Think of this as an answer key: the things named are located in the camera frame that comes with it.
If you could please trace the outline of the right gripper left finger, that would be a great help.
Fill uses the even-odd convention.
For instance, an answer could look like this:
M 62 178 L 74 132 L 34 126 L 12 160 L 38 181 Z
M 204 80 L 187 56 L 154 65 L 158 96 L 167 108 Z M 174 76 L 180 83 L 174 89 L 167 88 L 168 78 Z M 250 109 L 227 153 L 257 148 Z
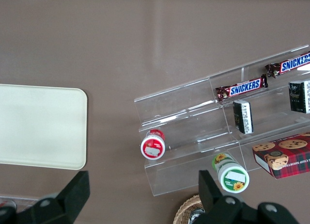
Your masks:
M 2 224 L 73 224 L 90 196 L 89 172 L 80 171 L 59 193 L 40 199 L 0 197 Z

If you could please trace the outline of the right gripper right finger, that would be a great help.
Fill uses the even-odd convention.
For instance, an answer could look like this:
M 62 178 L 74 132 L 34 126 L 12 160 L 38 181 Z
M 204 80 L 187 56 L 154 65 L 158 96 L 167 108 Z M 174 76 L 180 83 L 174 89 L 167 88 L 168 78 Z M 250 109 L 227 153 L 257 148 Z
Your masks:
M 297 224 L 284 206 L 263 202 L 252 208 L 238 198 L 223 195 L 207 170 L 199 171 L 199 197 L 205 213 L 195 224 Z

